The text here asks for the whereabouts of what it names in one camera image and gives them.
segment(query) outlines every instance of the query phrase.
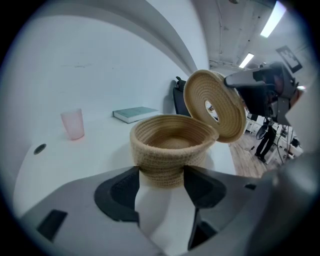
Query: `black shoe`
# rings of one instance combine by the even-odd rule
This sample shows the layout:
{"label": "black shoe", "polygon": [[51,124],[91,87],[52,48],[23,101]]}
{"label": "black shoe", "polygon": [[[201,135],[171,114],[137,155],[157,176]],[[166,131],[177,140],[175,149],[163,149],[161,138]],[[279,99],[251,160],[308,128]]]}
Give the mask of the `black shoe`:
{"label": "black shoe", "polygon": [[266,162],[266,159],[265,159],[264,156],[259,155],[259,156],[258,156],[258,159],[259,159],[260,161],[262,161],[263,163]]}

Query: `person's leg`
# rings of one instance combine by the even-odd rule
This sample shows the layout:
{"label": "person's leg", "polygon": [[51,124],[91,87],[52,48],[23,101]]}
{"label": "person's leg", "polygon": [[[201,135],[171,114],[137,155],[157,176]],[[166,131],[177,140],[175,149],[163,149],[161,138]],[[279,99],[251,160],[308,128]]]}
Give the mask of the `person's leg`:
{"label": "person's leg", "polygon": [[260,153],[262,151],[262,149],[264,148],[265,144],[267,143],[268,139],[269,139],[269,135],[268,135],[268,131],[266,132],[266,134],[264,135],[263,139],[261,140],[259,146],[256,148],[255,151],[255,156],[260,156]]}
{"label": "person's leg", "polygon": [[273,129],[272,127],[269,127],[269,130],[268,130],[268,138],[269,138],[269,141],[267,142],[266,146],[265,146],[265,149],[263,150],[263,152],[260,154],[260,157],[262,159],[265,158],[265,155],[268,153],[268,151],[271,149],[273,143],[274,143],[274,140],[276,138],[276,130]]}

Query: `green book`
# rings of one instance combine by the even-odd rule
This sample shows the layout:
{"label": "green book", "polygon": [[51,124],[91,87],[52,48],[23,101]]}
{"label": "green book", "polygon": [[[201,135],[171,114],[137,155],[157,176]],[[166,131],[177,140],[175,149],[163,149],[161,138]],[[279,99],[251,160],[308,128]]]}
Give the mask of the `green book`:
{"label": "green book", "polygon": [[127,124],[136,122],[145,118],[150,118],[159,114],[159,111],[149,107],[133,107],[113,111],[113,116]]}

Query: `basket lid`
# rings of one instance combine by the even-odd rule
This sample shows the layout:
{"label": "basket lid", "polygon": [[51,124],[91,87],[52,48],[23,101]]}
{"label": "basket lid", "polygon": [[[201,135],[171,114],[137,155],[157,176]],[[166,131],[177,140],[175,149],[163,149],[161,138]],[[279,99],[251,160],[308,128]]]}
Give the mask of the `basket lid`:
{"label": "basket lid", "polygon": [[[245,108],[234,88],[224,85],[224,76],[197,70],[186,81],[183,98],[190,115],[207,123],[219,133],[218,142],[231,143],[240,138],[246,125]],[[212,105],[216,120],[209,110]]]}

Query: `translucent plastic cup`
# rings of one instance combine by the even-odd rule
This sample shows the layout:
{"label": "translucent plastic cup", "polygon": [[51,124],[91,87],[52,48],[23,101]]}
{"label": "translucent plastic cup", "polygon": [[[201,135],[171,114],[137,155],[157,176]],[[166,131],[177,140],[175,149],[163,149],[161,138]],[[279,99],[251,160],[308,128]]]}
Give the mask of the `translucent plastic cup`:
{"label": "translucent plastic cup", "polygon": [[85,135],[81,108],[61,113],[61,119],[71,140],[79,139]]}

